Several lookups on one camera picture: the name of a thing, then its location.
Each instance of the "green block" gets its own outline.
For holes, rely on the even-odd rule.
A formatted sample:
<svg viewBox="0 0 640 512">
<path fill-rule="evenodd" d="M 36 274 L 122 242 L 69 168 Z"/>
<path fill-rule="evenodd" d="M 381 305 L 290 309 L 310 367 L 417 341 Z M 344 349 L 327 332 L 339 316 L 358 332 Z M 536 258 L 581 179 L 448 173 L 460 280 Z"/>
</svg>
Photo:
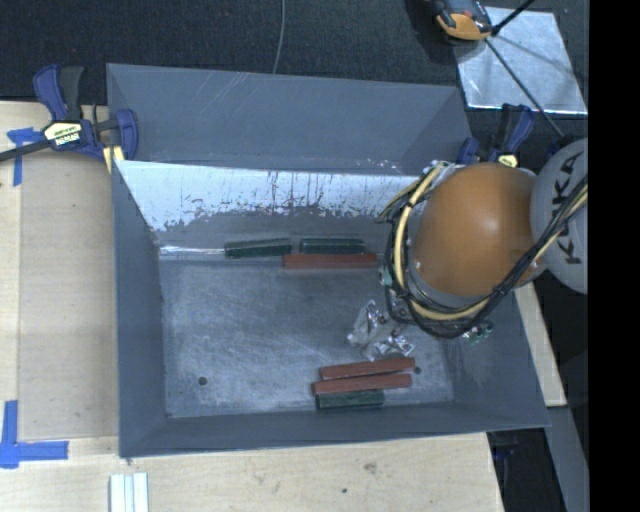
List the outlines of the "green block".
<svg viewBox="0 0 640 512">
<path fill-rule="evenodd" d="M 362 254 L 364 240 L 359 238 L 303 238 L 300 252 L 306 254 Z"/>
<path fill-rule="evenodd" d="M 228 242 L 224 246 L 227 258 L 259 258 L 265 256 L 282 256 L 291 252 L 293 244 L 288 238 L 271 240 L 249 240 L 245 242 Z"/>
<path fill-rule="evenodd" d="M 382 405 L 384 392 L 381 389 L 371 391 L 352 391 L 351 393 L 329 393 L 316 395 L 317 409 L 336 409 L 339 407 L 363 407 Z"/>
</svg>

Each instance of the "wooden table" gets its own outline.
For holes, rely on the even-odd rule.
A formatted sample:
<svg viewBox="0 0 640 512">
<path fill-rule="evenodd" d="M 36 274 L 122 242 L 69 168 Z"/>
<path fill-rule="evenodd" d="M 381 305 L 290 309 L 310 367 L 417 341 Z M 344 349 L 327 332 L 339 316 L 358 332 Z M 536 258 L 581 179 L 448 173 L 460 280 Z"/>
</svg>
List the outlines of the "wooden table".
<svg viewBox="0 0 640 512">
<path fill-rule="evenodd" d="M 48 121 L 0 102 L 0 151 Z M 69 439 L 69 459 L 0 469 L 0 510 L 106 511 L 110 475 L 137 472 L 152 512 L 504 510 L 482 433 L 120 459 L 107 171 L 48 150 L 23 164 L 19 187 L 0 164 L 0 406 L 18 399 L 19 440 Z M 546 404 L 566 405 L 535 290 L 516 295 Z"/>
</svg>

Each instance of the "gray box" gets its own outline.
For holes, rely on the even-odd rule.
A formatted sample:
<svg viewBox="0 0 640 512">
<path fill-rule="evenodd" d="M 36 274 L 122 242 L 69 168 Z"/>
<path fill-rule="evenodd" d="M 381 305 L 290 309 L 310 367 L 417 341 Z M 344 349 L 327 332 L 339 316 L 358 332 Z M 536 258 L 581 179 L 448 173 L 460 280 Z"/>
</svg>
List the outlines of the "gray box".
<svg viewBox="0 0 640 512">
<path fill-rule="evenodd" d="M 459 91 L 142 66 L 108 67 L 109 107 L 135 111 L 135 161 L 113 171 L 120 455 L 374 441 L 545 426 L 513 296 L 476 345 L 411 327 L 408 389 L 382 407 L 316 411 L 317 369 L 384 305 L 377 269 L 290 271 L 232 261 L 230 241 L 357 236 L 469 135 Z"/>
</svg>

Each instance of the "black carpet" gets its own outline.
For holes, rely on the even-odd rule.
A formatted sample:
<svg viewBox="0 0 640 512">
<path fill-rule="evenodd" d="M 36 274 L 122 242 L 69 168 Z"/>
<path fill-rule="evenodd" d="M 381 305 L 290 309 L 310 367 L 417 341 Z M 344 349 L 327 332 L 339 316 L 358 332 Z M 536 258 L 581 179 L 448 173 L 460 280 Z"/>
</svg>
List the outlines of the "black carpet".
<svg viewBox="0 0 640 512">
<path fill-rule="evenodd" d="M 485 5 L 516 8 L 520 3 Z M 589 1 L 540 0 L 530 9 L 555 15 L 588 106 Z M 4 6 L 0 18 L 0 99 L 35 101 L 33 75 L 51 63 L 86 68 L 80 89 L 84 104 L 106 104 L 107 63 L 261 73 L 273 72 L 277 64 L 281 74 L 458 85 L 453 48 L 428 13 L 422 0 L 286 0 L 278 52 L 281 0 L 14 2 Z M 553 118 L 569 136 L 588 134 L 585 116 Z M 499 119 L 496 111 L 468 110 L 471 131 L 481 141 L 495 132 Z M 521 147 L 521 165 L 539 170 L 556 138 L 538 115 Z M 549 272 L 535 287 L 562 367 L 587 349 L 587 296 L 567 289 Z M 588 457 L 588 401 L 576 407 L 575 415 Z M 543 432 L 516 433 L 508 452 L 507 511 L 564 510 Z M 504 470 L 502 459 L 497 469 Z"/>
</svg>

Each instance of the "bin floor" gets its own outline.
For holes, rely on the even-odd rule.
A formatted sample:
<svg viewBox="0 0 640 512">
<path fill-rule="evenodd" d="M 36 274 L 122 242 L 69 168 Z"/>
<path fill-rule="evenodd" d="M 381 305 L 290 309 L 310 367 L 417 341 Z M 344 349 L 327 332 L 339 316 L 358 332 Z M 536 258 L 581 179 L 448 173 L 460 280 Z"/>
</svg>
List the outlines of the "bin floor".
<svg viewBox="0 0 640 512">
<path fill-rule="evenodd" d="M 363 360 L 345 339 L 369 300 L 384 307 L 377 269 L 284 270 L 279 261 L 161 261 L 169 416 L 314 409 L 318 369 Z M 452 400 L 442 342 L 416 327 L 404 334 L 419 371 L 385 403 Z"/>
</svg>

